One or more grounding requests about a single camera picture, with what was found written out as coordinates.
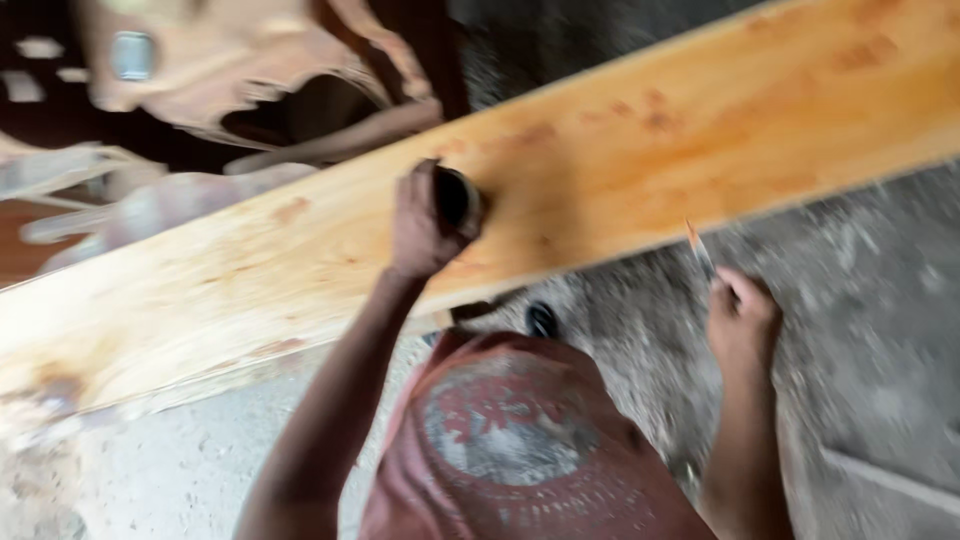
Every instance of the right hand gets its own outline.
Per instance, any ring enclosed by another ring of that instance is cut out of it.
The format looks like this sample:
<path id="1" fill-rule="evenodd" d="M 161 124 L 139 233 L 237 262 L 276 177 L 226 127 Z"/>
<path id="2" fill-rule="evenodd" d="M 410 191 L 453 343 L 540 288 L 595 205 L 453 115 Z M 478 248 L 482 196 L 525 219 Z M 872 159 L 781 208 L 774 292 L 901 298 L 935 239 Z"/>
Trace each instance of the right hand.
<path id="1" fill-rule="evenodd" d="M 726 266 L 710 284 L 707 338 L 723 379 L 769 379 L 783 312 L 765 283 Z"/>
<path id="2" fill-rule="evenodd" d="M 391 267 L 406 278 L 429 280 L 480 235 L 479 215 L 460 228 L 440 216 L 434 195 L 438 162 L 422 160 L 396 185 Z"/>

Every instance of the stained wood surface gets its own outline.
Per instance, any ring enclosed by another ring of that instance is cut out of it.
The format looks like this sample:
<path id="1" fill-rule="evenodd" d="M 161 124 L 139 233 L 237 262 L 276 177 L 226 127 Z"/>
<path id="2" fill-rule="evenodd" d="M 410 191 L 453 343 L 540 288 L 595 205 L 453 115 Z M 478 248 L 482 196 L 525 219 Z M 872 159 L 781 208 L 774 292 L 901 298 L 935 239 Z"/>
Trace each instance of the stained wood surface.
<path id="1" fill-rule="evenodd" d="M 958 152 L 955 2 L 745 12 L 0 293 L 0 435 L 336 338 L 423 157 L 492 208 L 416 313 Z"/>
<path id="2" fill-rule="evenodd" d="M 56 244 L 32 245 L 20 239 L 20 228 L 24 225 L 70 211 L 27 201 L 0 201 L 0 287 L 35 276 L 48 258 L 81 240 L 74 236 Z M 0 338 L 5 334 L 8 324 L 6 319 L 0 320 Z M 3 358 L 4 356 L 0 356 L 0 366 L 6 365 Z"/>

